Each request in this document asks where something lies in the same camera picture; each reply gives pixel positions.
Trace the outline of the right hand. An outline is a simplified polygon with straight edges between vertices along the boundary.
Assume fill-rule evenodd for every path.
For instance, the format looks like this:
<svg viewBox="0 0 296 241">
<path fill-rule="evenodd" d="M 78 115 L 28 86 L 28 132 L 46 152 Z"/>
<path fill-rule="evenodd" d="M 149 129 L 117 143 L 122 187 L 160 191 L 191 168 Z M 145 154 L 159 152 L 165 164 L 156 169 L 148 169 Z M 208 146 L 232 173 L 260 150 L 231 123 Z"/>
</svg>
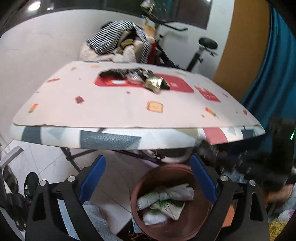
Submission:
<svg viewBox="0 0 296 241">
<path fill-rule="evenodd" d="M 266 190 L 262 189 L 261 193 L 265 207 L 267 207 L 270 203 L 285 203 L 292 195 L 292 191 L 293 184 L 285 185 L 283 188 L 281 188 L 281 190 L 277 192 L 267 192 Z"/>
</svg>

